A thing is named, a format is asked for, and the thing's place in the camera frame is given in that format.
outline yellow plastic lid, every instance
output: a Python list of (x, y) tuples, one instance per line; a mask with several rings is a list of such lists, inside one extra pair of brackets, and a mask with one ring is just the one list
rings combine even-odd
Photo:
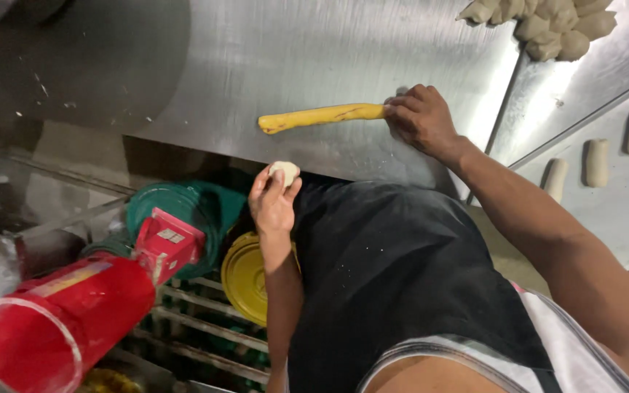
[(266, 326), (264, 258), (257, 234), (248, 232), (232, 243), (222, 263), (220, 278), (232, 306), (253, 323)]

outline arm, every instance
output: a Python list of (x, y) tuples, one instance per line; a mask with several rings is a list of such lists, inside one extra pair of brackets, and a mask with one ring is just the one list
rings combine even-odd
[(555, 302), (629, 374), (629, 272), (610, 250), (544, 191), (458, 136), (435, 88), (416, 85), (386, 110), (408, 143), (467, 184), (546, 280)]
[(283, 170), (277, 170), (269, 182), (266, 167), (257, 175), (249, 193), (249, 209), (257, 225), (264, 277), (268, 294), (266, 328), (271, 375), (266, 390), (282, 392), (290, 338), (295, 331), (302, 308), (302, 280), (290, 243), (295, 214), (293, 200), (300, 191), (302, 179), (284, 186)]

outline red bucket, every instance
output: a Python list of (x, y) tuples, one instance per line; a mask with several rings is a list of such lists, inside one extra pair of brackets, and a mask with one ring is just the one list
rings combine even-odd
[(150, 311), (136, 261), (93, 255), (0, 299), (0, 383), (17, 393), (73, 392)]

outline yellow dough log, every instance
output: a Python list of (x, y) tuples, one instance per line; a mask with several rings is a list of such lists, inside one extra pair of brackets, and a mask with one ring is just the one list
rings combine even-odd
[(346, 105), (327, 106), (308, 111), (268, 115), (258, 118), (258, 126), (267, 134), (288, 130), (293, 127), (311, 126), (340, 122), (343, 120), (373, 120), (384, 117), (382, 105), (375, 103), (349, 103)]

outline hand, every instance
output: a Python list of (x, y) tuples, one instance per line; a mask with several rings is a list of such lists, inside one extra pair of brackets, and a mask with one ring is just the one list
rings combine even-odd
[(257, 224), (261, 242), (285, 242), (290, 248), (290, 231), (295, 223), (293, 200), (302, 187), (302, 179), (297, 177), (290, 187), (285, 187), (283, 170), (275, 171), (273, 177), (269, 178), (269, 169), (270, 165), (254, 180), (252, 191), (249, 192), (249, 210)]
[(466, 140), (455, 131), (448, 104), (433, 86), (416, 85), (389, 99), (385, 118), (405, 142), (446, 165)]

